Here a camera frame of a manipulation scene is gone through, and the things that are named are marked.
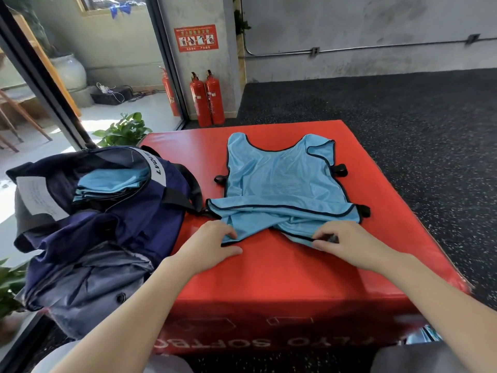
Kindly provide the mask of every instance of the red sign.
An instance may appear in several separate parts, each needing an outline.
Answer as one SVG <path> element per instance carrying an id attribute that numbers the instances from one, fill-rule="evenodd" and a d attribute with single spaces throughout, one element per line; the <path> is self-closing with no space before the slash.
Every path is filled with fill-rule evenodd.
<path id="1" fill-rule="evenodd" d="M 174 34 L 180 52 L 219 49 L 216 25 L 179 27 Z"/>

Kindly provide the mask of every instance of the concrete wall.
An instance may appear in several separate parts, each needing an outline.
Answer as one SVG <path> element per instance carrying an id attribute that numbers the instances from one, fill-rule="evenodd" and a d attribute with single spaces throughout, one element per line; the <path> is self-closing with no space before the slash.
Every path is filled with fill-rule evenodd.
<path id="1" fill-rule="evenodd" d="M 142 87 L 162 84 L 164 65 L 146 7 L 112 19 L 81 12 L 76 0 L 37 0 L 35 11 L 58 48 L 72 52 L 89 83 Z"/>
<path id="2" fill-rule="evenodd" d="M 254 54 L 497 36 L 497 0 L 243 0 Z M 247 82 L 497 67 L 497 41 L 247 58 Z"/>
<path id="3" fill-rule="evenodd" d="M 191 98 L 191 72 L 205 80 L 210 69 L 221 84 L 223 106 L 227 117 L 235 117 L 240 100 L 238 78 L 237 42 L 233 0 L 160 0 L 165 13 L 166 28 L 171 40 L 174 61 L 188 106 L 188 113 L 195 118 Z M 174 28 L 186 26 L 216 25 L 219 49 L 180 53 L 174 38 Z"/>

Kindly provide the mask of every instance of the red fire extinguisher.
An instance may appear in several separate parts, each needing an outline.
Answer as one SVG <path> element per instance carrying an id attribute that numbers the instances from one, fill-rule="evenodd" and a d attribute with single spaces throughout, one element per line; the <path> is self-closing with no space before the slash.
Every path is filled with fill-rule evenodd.
<path id="1" fill-rule="evenodd" d="M 205 85 L 203 81 L 198 79 L 195 72 L 191 73 L 190 89 L 195 103 L 195 110 L 197 111 L 198 124 L 201 127 L 208 127 L 212 125 L 211 113 L 209 111 L 209 104 L 207 102 L 207 94 L 205 92 Z"/>
<path id="2" fill-rule="evenodd" d="M 214 124 L 223 124 L 225 119 L 221 86 L 219 80 L 214 78 L 210 70 L 207 71 L 205 86 L 207 87 L 207 98 L 211 109 L 212 121 Z"/>
<path id="3" fill-rule="evenodd" d="M 176 101 L 174 100 L 174 91 L 172 90 L 171 83 L 169 82 L 169 77 L 167 76 L 167 71 L 162 67 L 159 68 L 164 71 L 164 73 L 162 74 L 162 83 L 165 87 L 167 97 L 169 98 L 169 104 L 171 105 L 172 114 L 174 116 L 180 116 L 178 106 L 176 104 Z"/>

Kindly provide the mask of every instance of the bag strap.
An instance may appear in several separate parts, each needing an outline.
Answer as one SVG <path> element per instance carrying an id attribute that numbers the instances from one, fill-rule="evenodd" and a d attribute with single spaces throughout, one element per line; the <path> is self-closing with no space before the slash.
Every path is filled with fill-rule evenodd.
<path id="1" fill-rule="evenodd" d="M 180 191 L 174 188 L 165 188 L 162 198 L 163 204 L 175 204 L 184 208 L 188 213 L 199 214 L 202 211 L 203 198 L 200 185 L 195 176 L 185 166 L 180 163 L 171 163 L 185 178 L 190 186 L 190 197 L 186 197 Z"/>

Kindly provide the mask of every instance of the red gym mat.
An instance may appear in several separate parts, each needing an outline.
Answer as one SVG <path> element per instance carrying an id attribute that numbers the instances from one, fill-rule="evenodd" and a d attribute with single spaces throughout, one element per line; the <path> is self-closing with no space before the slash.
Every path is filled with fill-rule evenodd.
<path id="1" fill-rule="evenodd" d="M 456 288 L 469 292 L 436 241 L 340 120 L 152 133 L 143 144 L 195 175 L 204 199 L 223 196 L 227 141 L 244 132 L 265 150 L 281 150 L 314 133 L 336 141 L 339 178 L 352 202 L 371 207 L 363 227 L 392 248 L 418 257 Z M 208 218 L 187 215 L 176 249 Z M 195 276 L 180 293 L 156 352 L 387 345 L 424 319 L 384 277 L 264 230 L 241 241 L 244 253 Z"/>

